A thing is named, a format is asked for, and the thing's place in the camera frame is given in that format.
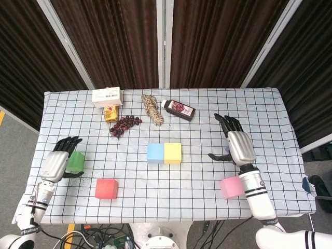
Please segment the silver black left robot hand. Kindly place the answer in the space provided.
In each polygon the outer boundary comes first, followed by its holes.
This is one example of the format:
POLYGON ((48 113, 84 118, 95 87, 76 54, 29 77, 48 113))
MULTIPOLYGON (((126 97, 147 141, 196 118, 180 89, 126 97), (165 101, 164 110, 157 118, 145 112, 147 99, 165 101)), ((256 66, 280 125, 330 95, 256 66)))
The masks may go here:
POLYGON ((57 141, 52 152, 48 154, 41 166, 39 176, 43 181, 57 183, 63 178, 79 178, 84 174, 83 169, 67 172, 67 165, 76 146, 82 141, 78 136, 66 137, 57 141))

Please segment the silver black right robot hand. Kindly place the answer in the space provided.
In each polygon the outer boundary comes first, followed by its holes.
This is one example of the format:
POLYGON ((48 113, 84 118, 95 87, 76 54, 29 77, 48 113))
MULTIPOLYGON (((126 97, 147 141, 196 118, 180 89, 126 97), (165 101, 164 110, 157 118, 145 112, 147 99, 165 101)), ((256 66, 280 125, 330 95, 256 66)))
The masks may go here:
POLYGON ((229 153, 221 156, 208 154, 208 156, 215 161, 231 161, 237 167, 252 164, 256 160, 256 154, 253 144, 248 134, 243 131, 240 122, 227 115, 221 116, 215 113, 214 116, 224 132, 229 153))

